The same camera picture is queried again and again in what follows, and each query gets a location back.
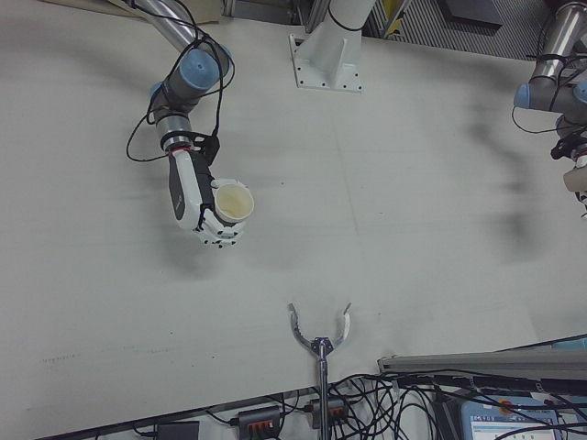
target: black box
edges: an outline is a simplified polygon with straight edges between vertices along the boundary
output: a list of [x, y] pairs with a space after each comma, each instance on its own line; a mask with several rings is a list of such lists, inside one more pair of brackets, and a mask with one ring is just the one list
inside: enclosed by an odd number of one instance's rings
[[157, 440], [197, 440], [199, 422], [171, 422], [157, 425]]

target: computer screen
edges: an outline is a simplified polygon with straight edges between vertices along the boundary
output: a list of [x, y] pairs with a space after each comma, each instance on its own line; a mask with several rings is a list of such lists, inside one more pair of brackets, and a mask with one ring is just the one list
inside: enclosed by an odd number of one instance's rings
[[[535, 417], [547, 424], [555, 424], [551, 418]], [[494, 416], [494, 415], [472, 415], [471, 430], [473, 440], [493, 440], [494, 438], [511, 433], [517, 429], [540, 426], [540, 423], [529, 422], [525, 417], [518, 416]], [[506, 437], [507, 440], [557, 440], [554, 431], [551, 429], [529, 431], [526, 433], [513, 434]]]

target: table surface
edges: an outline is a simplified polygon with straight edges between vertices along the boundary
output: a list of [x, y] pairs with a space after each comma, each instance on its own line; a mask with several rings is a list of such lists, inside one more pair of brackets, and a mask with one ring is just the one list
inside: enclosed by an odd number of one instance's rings
[[[311, 385], [289, 302], [307, 336], [335, 334], [353, 303], [332, 380], [393, 353], [586, 332], [570, 163], [510, 120], [531, 63], [365, 39], [363, 94], [302, 90], [300, 28], [206, 29], [237, 64], [212, 171], [256, 200], [223, 250], [174, 223], [166, 163], [125, 158], [177, 56], [156, 30], [30, 0], [0, 16], [0, 438]], [[194, 129], [211, 130], [215, 105], [194, 109]], [[133, 150], [157, 144], [146, 127]]]

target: robotic hand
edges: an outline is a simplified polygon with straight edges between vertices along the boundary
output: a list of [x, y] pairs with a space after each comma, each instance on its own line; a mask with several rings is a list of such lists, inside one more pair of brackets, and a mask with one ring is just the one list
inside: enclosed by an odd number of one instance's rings
[[180, 228], [194, 231], [205, 245], [235, 245], [253, 211], [253, 198], [241, 182], [214, 179], [210, 172], [220, 148], [218, 115], [211, 135], [193, 132], [188, 118], [219, 81], [222, 93], [222, 78], [232, 63], [230, 53], [196, 27], [189, 11], [176, 0], [125, 3], [142, 12], [182, 53], [172, 73], [152, 87], [150, 99], [161, 149], [169, 158], [175, 218]]
[[556, 124], [560, 141], [550, 154], [554, 160], [566, 157], [575, 162], [564, 175], [565, 185], [587, 205], [587, 81], [582, 75], [587, 56], [575, 51], [587, 31], [587, 1], [547, 3], [556, 11], [556, 19], [530, 81], [515, 94], [514, 105], [562, 113]]

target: connector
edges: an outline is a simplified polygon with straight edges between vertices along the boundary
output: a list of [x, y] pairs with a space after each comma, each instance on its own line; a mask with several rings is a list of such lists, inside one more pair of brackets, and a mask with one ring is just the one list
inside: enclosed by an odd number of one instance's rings
[[[304, 411], [312, 414], [312, 429], [320, 428], [320, 400], [314, 399], [304, 407]], [[328, 425], [338, 420], [346, 420], [349, 416], [348, 405], [338, 397], [328, 398]]]
[[238, 439], [264, 440], [279, 434], [281, 413], [278, 406], [269, 406], [238, 413]]

